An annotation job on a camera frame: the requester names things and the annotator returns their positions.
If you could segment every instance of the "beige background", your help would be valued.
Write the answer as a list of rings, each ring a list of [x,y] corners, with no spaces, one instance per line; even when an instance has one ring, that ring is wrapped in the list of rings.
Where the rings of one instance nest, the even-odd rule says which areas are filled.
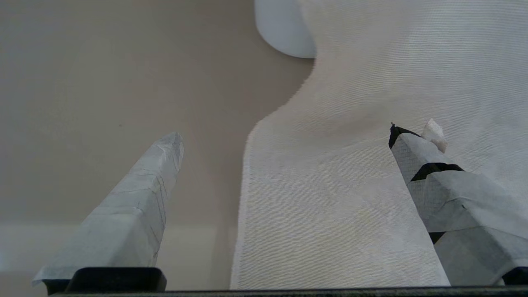
[[[312,69],[261,39],[250,0],[0,2],[0,287],[29,280],[151,143],[185,156],[158,266],[226,289],[242,153]]]

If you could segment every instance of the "white cloth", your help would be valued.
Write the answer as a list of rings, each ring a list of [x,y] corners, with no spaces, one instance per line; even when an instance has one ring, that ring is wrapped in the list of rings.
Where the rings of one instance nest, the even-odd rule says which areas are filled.
[[[231,288],[448,285],[390,123],[528,192],[528,2],[300,3],[315,68],[249,136]]]

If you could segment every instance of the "black tape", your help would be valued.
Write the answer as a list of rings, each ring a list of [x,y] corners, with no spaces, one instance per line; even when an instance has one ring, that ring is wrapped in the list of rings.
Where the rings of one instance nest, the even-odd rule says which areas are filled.
[[[445,232],[429,232],[429,237],[431,237],[432,244],[435,244]]]
[[[414,175],[414,177],[411,179],[411,181],[417,181],[417,180],[424,180],[426,179],[427,175],[433,173],[433,172],[441,172],[441,171],[464,171],[464,169],[460,168],[460,166],[456,164],[446,164],[446,163],[427,163],[424,164],[420,170]]]
[[[505,285],[528,285],[528,267],[516,267],[502,276]]]
[[[389,137],[389,148],[390,149],[394,146],[394,144],[396,143],[396,139],[398,139],[398,136],[400,136],[400,134],[402,134],[402,133],[411,133],[413,135],[421,137],[420,135],[414,133],[413,131],[409,131],[409,130],[401,128],[401,127],[396,127],[395,124],[392,124],[391,136]]]

